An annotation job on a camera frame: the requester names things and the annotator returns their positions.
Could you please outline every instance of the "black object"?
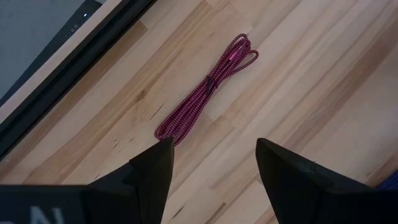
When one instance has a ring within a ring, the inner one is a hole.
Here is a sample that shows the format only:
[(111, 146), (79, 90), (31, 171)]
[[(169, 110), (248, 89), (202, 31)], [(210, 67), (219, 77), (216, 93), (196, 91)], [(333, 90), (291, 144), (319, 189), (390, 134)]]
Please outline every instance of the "black object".
[(0, 124), (0, 159), (113, 46), (156, 0), (122, 0)]
[(84, 1), (49, 44), (45, 46), (43, 51), (39, 53), (36, 59), (11, 86), (7, 93), (0, 99), (0, 106), (2, 106), (100, 7), (101, 3), (95, 0)]
[(167, 138), (89, 185), (0, 185), (0, 223), (159, 224), (173, 163)]
[(398, 191), (372, 189), (266, 139), (256, 158), (280, 224), (398, 223)]

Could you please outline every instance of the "wooden floor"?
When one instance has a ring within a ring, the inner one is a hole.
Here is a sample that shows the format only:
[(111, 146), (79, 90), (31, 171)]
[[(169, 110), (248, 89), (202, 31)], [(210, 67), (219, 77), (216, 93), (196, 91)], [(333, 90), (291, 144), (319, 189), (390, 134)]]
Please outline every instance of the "wooden floor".
[(257, 138), (369, 185), (398, 168), (398, 1), (158, 0), (0, 163), (0, 181), (81, 184), (116, 169), (157, 142), (240, 33), (260, 57), (176, 147), (163, 223), (277, 223)]

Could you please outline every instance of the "grey surface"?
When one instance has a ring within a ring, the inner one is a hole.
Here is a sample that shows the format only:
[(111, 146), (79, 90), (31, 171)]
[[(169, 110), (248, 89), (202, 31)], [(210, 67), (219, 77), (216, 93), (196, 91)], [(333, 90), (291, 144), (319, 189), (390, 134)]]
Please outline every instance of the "grey surface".
[(83, 2), (0, 0), (0, 98)]

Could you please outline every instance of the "black frame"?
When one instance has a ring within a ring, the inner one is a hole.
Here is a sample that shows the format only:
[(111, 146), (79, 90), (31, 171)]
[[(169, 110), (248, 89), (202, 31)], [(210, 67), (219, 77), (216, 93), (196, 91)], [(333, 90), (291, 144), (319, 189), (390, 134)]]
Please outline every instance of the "black frame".
[(155, 2), (156, 0), (122, 0), (79, 43), (71, 54), (0, 124), (0, 160)]

